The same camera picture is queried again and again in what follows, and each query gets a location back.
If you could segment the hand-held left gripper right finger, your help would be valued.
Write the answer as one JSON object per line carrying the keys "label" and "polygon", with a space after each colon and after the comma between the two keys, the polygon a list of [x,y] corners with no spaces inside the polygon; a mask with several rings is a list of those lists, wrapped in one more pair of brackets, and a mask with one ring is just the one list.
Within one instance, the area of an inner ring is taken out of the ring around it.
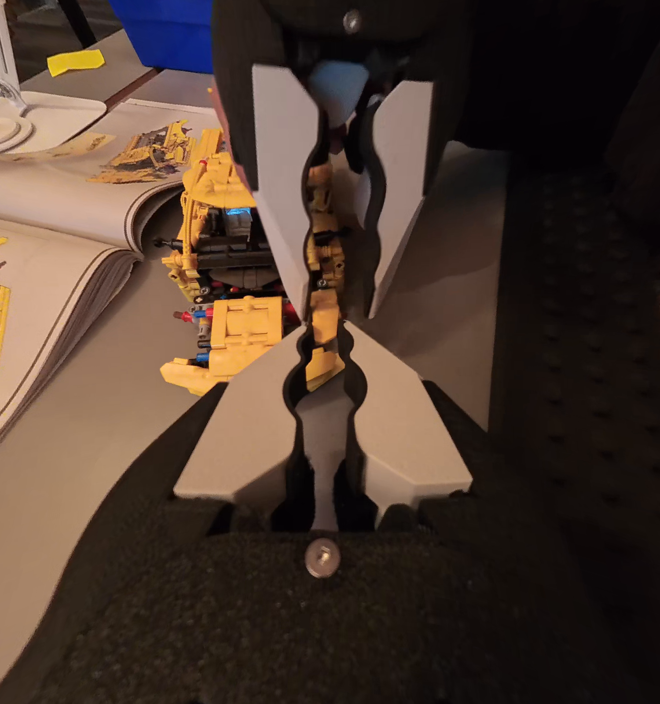
{"label": "hand-held left gripper right finger", "polygon": [[352,322],[338,326],[348,417],[350,492],[383,517],[471,488],[473,477],[421,376]]}

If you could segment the white lamp base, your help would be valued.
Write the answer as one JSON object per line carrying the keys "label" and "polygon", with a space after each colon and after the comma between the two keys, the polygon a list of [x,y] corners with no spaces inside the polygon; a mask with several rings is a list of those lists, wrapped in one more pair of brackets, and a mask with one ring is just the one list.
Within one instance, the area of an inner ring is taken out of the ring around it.
{"label": "white lamp base", "polygon": [[12,42],[0,1],[0,156],[32,154],[64,144],[106,113],[100,101],[19,88]]}

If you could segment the person's right hand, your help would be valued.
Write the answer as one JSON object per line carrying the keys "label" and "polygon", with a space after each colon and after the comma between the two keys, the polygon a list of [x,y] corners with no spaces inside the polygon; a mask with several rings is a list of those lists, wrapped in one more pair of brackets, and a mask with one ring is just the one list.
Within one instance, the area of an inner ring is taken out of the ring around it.
{"label": "person's right hand", "polygon": [[329,130],[329,152],[338,155],[344,152],[348,161],[361,160],[361,117],[354,114],[348,122]]}

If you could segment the open instruction booklet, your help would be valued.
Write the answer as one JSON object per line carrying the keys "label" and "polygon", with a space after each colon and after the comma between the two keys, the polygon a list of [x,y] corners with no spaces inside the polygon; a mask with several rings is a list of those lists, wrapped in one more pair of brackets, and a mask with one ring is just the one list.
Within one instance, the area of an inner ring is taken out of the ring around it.
{"label": "open instruction booklet", "polygon": [[0,155],[0,442],[122,290],[218,127],[212,108],[128,99],[59,147]]}

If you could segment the grey desk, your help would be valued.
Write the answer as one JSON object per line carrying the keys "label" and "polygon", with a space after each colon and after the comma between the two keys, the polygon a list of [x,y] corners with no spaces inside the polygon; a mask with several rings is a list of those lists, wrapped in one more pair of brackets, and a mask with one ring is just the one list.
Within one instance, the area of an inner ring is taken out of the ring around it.
{"label": "grey desk", "polygon": [[[488,428],[509,158],[452,143],[391,289],[364,328]],[[0,680],[33,635],[77,542],[131,463],[198,397],[159,366],[190,333],[150,240],[145,259],[0,443]]]}

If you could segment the yellow paper slip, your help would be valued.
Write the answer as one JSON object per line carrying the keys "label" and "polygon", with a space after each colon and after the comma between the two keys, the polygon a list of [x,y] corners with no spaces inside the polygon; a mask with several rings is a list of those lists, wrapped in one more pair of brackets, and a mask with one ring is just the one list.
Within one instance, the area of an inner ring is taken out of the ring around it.
{"label": "yellow paper slip", "polygon": [[58,77],[69,72],[95,70],[106,65],[100,49],[82,49],[47,57],[48,72]]}

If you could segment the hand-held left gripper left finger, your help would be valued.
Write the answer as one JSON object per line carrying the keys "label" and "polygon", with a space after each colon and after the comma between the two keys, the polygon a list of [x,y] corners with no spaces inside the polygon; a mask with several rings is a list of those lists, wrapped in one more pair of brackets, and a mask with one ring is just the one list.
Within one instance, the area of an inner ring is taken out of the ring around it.
{"label": "hand-held left gripper left finger", "polygon": [[314,347],[301,325],[235,375],[176,482],[178,499],[244,506],[281,531],[314,522],[314,472],[296,412]]}

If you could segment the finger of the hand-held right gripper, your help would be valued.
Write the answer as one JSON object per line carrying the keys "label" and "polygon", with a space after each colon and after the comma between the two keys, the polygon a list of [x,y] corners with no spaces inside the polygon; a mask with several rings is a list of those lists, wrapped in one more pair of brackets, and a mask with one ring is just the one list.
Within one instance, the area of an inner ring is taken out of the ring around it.
{"label": "finger of the hand-held right gripper", "polygon": [[276,267],[300,320],[308,315],[306,244],[311,219],[305,189],[322,133],[317,102],[287,67],[252,68],[257,205]]}
{"label": "finger of the hand-held right gripper", "polygon": [[399,82],[373,94],[360,122],[364,169],[355,209],[368,244],[362,270],[364,315],[377,316],[425,199],[433,83]]}

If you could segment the yellow brick car model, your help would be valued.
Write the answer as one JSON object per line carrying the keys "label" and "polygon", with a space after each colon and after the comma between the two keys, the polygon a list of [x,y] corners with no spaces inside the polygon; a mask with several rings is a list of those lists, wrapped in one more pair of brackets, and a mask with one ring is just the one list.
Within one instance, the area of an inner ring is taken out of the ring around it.
{"label": "yellow brick car model", "polygon": [[[160,368],[167,383],[203,396],[300,326],[286,293],[255,201],[237,175],[220,128],[205,129],[184,173],[183,221],[176,239],[154,240],[169,250],[167,275],[188,302],[174,317],[197,327],[198,352]],[[333,167],[309,169],[306,201],[312,230],[305,258],[310,276],[314,348],[305,367],[309,392],[339,374],[336,351],[345,256],[343,229],[332,202]]]}

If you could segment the blue plastic bin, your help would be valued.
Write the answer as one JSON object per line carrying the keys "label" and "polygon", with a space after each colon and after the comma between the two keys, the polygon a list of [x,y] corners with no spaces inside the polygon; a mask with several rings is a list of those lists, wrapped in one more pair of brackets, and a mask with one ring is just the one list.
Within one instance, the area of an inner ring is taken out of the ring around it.
{"label": "blue plastic bin", "polygon": [[213,1],[110,1],[142,65],[211,75]]}

